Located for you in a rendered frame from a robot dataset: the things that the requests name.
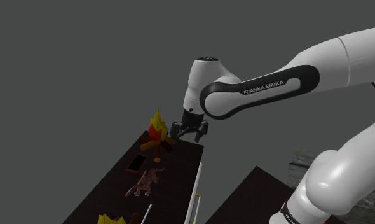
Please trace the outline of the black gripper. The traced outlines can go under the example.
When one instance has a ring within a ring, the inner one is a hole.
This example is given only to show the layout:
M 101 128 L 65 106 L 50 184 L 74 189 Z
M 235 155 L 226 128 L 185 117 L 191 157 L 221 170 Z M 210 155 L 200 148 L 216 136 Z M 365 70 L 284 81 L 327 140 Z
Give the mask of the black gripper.
M 195 142 L 199 143 L 200 139 L 207 134 L 209 123 L 203 120 L 204 114 L 195 114 L 184 110 L 182 122 L 173 122 L 170 128 L 170 137 L 179 140 L 186 132 L 196 132 Z

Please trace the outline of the campfire figure with yellow flame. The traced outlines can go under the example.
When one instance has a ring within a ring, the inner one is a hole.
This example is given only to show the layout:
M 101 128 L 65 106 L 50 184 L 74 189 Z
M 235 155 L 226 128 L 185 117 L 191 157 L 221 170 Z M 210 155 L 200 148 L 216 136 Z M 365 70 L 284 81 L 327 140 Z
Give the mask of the campfire figure with yellow flame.
M 167 152 L 172 150 L 172 145 L 176 140 L 168 136 L 168 129 L 165 121 L 161 118 L 160 110 L 157 109 L 154 117 L 150 121 L 147 130 L 148 137 L 139 137 L 141 151 L 153 149 L 153 160 L 156 163 L 161 162 L 161 149 L 164 148 Z
M 97 224 L 141 224 L 142 215 L 140 213 L 133 213 L 130 221 L 127 222 L 124 217 L 109 217 L 106 214 L 98 215 Z

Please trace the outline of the dark brown table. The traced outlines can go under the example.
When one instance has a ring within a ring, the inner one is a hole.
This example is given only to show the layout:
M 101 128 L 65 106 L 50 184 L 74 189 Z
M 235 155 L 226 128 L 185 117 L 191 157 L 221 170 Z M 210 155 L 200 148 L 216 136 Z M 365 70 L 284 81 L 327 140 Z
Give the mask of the dark brown table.
M 145 224 L 184 224 L 203 146 L 177 141 L 170 152 L 161 152 L 159 163 L 154 162 L 151 150 L 146 151 L 148 158 L 142 171 L 165 169 L 157 173 L 160 179 L 151 185 L 149 196 L 142 192 L 138 197 L 125 197 L 142 176 L 141 173 L 125 171 L 135 155 L 140 153 L 140 146 L 140 142 L 134 142 L 62 224 L 97 224 L 100 214 L 121 216 L 129 222 L 133 213 L 144 217 L 150 203 L 153 206 Z

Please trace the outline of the red phone with black screen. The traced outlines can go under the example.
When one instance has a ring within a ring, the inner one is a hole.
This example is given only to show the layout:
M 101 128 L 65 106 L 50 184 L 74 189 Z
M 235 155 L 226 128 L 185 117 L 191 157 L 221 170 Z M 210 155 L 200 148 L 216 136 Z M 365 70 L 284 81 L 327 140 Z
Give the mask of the red phone with black screen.
M 137 153 L 133 160 L 129 163 L 127 168 L 125 169 L 126 172 L 132 174 L 138 174 L 142 169 L 142 166 L 146 163 L 148 156 L 142 153 Z

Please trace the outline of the brown dragon figure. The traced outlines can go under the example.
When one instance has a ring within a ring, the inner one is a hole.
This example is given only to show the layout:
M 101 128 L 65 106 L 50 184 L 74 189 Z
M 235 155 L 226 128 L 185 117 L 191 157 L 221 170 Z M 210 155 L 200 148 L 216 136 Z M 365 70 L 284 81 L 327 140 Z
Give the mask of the brown dragon figure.
M 125 197 L 128 197 L 132 193 L 138 197 L 142 190 L 145 191 L 145 195 L 149 196 L 151 194 L 151 184 L 158 183 L 160 179 L 157 173 L 164 169 L 165 168 L 152 168 L 149 171 L 145 170 L 138 183 L 126 192 Z

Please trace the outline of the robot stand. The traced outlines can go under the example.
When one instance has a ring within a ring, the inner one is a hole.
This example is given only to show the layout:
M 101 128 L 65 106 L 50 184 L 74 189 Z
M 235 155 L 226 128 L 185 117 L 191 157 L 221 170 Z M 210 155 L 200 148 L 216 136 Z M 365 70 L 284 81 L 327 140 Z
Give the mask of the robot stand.
M 205 224 L 269 224 L 293 192 L 256 166 Z

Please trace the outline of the white stick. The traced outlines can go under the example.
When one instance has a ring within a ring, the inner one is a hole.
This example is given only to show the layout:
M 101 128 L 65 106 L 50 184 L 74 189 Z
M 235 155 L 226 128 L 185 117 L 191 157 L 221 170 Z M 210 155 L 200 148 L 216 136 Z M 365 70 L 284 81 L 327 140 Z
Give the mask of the white stick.
M 140 224 L 145 224 L 145 221 L 146 221 L 146 219 L 147 219 L 147 216 L 148 216 L 148 214 L 149 214 L 149 212 L 150 212 L 152 206 L 153 206 L 153 203 L 150 203 L 150 205 L 148 206 L 148 209 L 147 209 L 147 211 L 146 211 L 144 217 L 142 218 L 142 221 L 141 221 Z

